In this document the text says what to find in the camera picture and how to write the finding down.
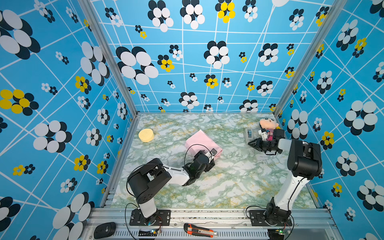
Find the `doll face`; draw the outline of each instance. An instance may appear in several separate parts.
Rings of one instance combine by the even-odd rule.
[[[265,129],[276,129],[279,124],[272,118],[263,118],[260,120],[260,126]]]

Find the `yellow cylinder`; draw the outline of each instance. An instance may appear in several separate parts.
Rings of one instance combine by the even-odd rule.
[[[150,128],[145,128],[139,132],[139,138],[142,142],[150,142],[153,140],[153,131]]]

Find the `pink box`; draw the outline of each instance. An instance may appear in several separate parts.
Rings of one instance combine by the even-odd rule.
[[[219,147],[210,137],[205,134],[201,129],[192,135],[192,137],[188,138],[185,142],[185,147],[188,149],[193,144],[201,144],[203,146],[206,146],[209,150],[214,148],[217,151],[217,154],[215,155],[214,159],[218,159],[221,156],[221,153],[223,152],[223,149]],[[192,155],[196,155],[200,150],[203,150],[204,153],[207,153],[207,149],[200,145],[192,146],[189,149],[189,152],[192,153]]]

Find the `blue patterned backdrop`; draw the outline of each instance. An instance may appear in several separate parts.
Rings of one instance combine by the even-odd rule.
[[[0,7],[0,239],[77,239],[130,125],[77,1]]]
[[[310,184],[344,239],[384,237],[383,6],[347,2],[278,113],[287,136],[321,145]]]
[[[142,112],[273,111],[332,3],[92,1]]]

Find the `plush doll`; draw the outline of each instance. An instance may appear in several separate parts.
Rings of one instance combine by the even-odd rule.
[[[268,133],[267,141],[271,141],[273,138],[273,131],[279,126],[279,124],[272,118],[263,118],[259,122],[260,127],[265,129]]]

